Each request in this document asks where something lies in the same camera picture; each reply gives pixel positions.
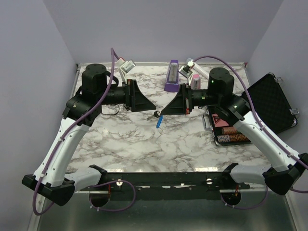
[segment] open toolbox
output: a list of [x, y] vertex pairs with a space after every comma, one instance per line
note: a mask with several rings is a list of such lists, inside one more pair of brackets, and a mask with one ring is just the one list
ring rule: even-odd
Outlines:
[[[279, 79], [273, 73], [266, 74], [258, 82], [248, 88], [255, 110], [264, 123], [276, 134], [297, 125], [297, 109], [292, 109], [285, 97]], [[245, 92], [241, 95], [248, 101]], [[248, 144], [250, 140], [236, 131], [234, 127], [208, 111], [203, 115], [204, 126], [211, 129], [217, 146]]]

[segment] white marble surface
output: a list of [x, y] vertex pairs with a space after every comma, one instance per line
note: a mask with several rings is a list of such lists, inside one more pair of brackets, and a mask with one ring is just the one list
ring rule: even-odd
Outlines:
[[[205, 65], [209, 72], [214, 66]], [[136, 79], [142, 93], [157, 110], [163, 109], [176, 95], [163, 91], [167, 66], [137, 66], [128, 75]], [[234, 67], [248, 86], [243, 67]], [[76, 89], [81, 85], [81, 68]], [[202, 88], [207, 80], [202, 79]], [[235, 77], [234, 93], [243, 88]], [[117, 107], [103, 106], [103, 113]], [[123, 106], [116, 116], [100, 115], [81, 140], [67, 172], [75, 172], [96, 164], [108, 171], [175, 172], [217, 171], [230, 163], [267, 164], [262, 153], [252, 144], [217, 147], [212, 133], [205, 131], [201, 119], [204, 112], [195, 108], [190, 115], [165, 116], [159, 129], [157, 119], [146, 121], [154, 111], [127, 112]]]

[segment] marble table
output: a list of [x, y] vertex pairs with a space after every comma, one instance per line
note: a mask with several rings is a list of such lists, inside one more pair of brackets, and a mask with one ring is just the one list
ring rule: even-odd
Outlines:
[[[213, 65], [202, 66], [207, 72]], [[163, 91], [167, 66], [136, 66], [128, 78], [136, 79], [142, 93], [162, 110], [176, 95]], [[234, 66], [248, 86], [245, 69]], [[76, 89], [81, 85], [81, 67]], [[207, 79], [202, 79], [207, 88]], [[235, 77], [234, 93], [243, 88]], [[103, 113], [117, 110], [103, 106]], [[75, 172], [96, 164], [112, 172], [186, 172], [221, 171], [230, 163], [268, 164], [253, 145], [217, 147], [211, 131], [203, 127], [204, 109], [195, 108], [190, 115], [165, 116], [159, 129], [157, 119], [146, 121], [154, 111], [128, 112], [120, 106], [115, 116], [100, 115], [77, 147], [67, 172]]]

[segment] gray wall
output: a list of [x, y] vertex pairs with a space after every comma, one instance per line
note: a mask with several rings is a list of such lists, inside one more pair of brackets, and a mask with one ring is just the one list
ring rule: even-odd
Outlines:
[[21, 184], [45, 157], [76, 66], [42, 0], [0, 7], [0, 230], [23, 231], [33, 191]]
[[[281, 138], [300, 153], [308, 152], [308, 1], [284, 0], [248, 64], [249, 79], [256, 82], [267, 72], [284, 79], [283, 91], [300, 109], [298, 126]], [[308, 190], [306, 173], [295, 185]], [[308, 227], [308, 195], [296, 195]]]
[[78, 63], [213, 54], [247, 62], [282, 0], [44, 0]]

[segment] black case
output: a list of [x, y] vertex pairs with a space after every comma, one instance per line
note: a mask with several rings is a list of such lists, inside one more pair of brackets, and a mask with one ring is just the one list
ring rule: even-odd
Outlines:
[[[261, 120], [276, 134], [297, 125], [297, 118], [291, 114], [291, 106], [285, 97], [277, 78], [273, 73], [266, 74], [263, 78], [248, 88], [255, 110]], [[248, 101], [245, 92], [242, 97]], [[218, 146], [247, 144], [250, 142], [218, 143], [217, 135], [221, 129], [215, 128], [212, 113], [209, 110], [209, 121], [213, 126], [214, 141]]]

